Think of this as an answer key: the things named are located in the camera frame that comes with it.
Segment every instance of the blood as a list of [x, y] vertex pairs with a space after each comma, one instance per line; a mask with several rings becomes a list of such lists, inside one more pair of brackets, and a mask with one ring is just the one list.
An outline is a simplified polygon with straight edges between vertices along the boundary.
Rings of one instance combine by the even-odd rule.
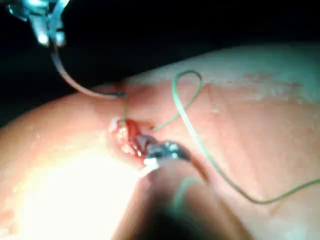
[[111, 133], [115, 144], [124, 153], [144, 159], [148, 141], [139, 140], [138, 136], [142, 136], [143, 133], [138, 122], [128, 118], [125, 121], [118, 119], [116, 128]]

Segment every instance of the metal jaw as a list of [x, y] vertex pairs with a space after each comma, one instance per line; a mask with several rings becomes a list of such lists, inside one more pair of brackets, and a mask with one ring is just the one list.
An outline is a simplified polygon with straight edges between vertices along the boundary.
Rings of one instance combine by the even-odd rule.
[[191, 154], [185, 147], [174, 141], [149, 144], [143, 161], [146, 167], [140, 172], [141, 177], [161, 167], [165, 160], [170, 159], [180, 159], [189, 162], [191, 160]]
[[61, 13], [69, 0], [14, 0], [8, 5], [9, 12], [28, 21], [37, 41], [48, 47], [50, 39], [61, 47], [66, 43]]

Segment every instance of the wound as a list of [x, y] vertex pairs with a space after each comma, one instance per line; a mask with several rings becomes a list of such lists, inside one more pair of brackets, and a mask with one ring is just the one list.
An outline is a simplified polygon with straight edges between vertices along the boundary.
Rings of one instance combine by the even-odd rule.
[[125, 121], [114, 118], [110, 124], [110, 133], [117, 148], [125, 154], [144, 159], [147, 145], [155, 141], [150, 136], [144, 136], [151, 132], [153, 126], [144, 122], [136, 122], [132, 119]]

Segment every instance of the dark background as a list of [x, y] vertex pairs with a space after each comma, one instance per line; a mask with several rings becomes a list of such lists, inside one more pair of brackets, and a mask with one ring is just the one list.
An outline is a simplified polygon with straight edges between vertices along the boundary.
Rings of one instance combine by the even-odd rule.
[[[243, 1], [71, 0], [61, 50], [71, 76], [84, 86], [120, 81], [205, 52], [244, 44], [318, 41], [316, 6]], [[0, 8], [0, 127], [23, 112], [73, 93], [28, 23]], [[183, 234], [168, 218], [151, 232]]]

